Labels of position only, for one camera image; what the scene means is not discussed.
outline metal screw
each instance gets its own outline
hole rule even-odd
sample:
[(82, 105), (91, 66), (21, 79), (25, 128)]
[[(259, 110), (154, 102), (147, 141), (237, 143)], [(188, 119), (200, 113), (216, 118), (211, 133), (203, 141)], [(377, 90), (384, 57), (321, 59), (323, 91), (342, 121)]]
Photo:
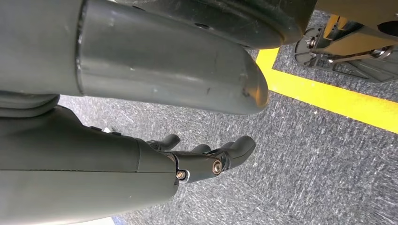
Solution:
[(214, 163), (213, 163), (213, 173), (214, 173), (215, 175), (218, 175), (218, 174), (221, 173), (221, 169), (222, 169), (222, 163), (221, 163), (221, 161), (220, 161), (220, 160), (214, 161)]
[(310, 48), (310, 49), (313, 48), (316, 43), (315, 37), (311, 37), (310, 39), (306, 40), (306, 43), (308, 45), (308, 48)]
[(177, 177), (179, 180), (184, 180), (185, 176), (186, 176), (186, 173), (185, 173), (184, 171), (177, 171), (176, 177)]

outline gray carpet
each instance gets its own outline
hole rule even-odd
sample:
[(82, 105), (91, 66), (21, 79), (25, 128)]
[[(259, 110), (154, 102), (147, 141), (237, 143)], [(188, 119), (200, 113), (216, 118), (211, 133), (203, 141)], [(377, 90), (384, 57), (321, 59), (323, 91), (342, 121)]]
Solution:
[[(297, 66), (291, 51), (281, 48), (275, 68), (398, 100), (397, 83), (376, 86)], [(118, 224), (398, 224), (398, 135), (270, 95), (268, 108), (250, 116), (92, 97), (62, 97), (61, 105), (86, 125), (144, 140), (177, 134), (177, 150), (201, 143), (215, 148), (241, 135), (258, 144), (241, 167), (181, 185), (169, 202), (116, 216)]]

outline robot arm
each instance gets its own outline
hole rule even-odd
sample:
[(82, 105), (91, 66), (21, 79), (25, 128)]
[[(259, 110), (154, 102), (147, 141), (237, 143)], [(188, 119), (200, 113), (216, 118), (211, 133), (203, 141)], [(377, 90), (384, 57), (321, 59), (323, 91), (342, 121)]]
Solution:
[(171, 151), (179, 141), (108, 134), (61, 106), (0, 118), (0, 224), (68, 224), (162, 203), (180, 183), (216, 177), (255, 147), (245, 136), (213, 151)]

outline gray cylinder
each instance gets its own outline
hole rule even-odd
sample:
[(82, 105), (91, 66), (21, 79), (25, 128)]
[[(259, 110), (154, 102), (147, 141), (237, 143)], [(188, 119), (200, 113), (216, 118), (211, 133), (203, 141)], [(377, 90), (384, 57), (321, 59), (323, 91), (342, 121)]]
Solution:
[(264, 76), (242, 47), (133, 7), (89, 1), (79, 55), (90, 96), (236, 114), (267, 101)]
[(76, 39), (82, 2), (0, 1), (0, 90), (81, 95)]
[(251, 56), (200, 28), (107, 0), (4, 0), (0, 11), (0, 90), (234, 114), (267, 103)]

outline yellow floor marking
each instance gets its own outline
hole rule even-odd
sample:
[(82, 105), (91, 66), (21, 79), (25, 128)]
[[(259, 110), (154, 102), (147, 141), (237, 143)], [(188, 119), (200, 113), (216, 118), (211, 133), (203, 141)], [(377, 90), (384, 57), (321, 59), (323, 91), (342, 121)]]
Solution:
[(398, 103), (274, 70), (277, 53), (257, 56), (270, 90), (398, 134)]

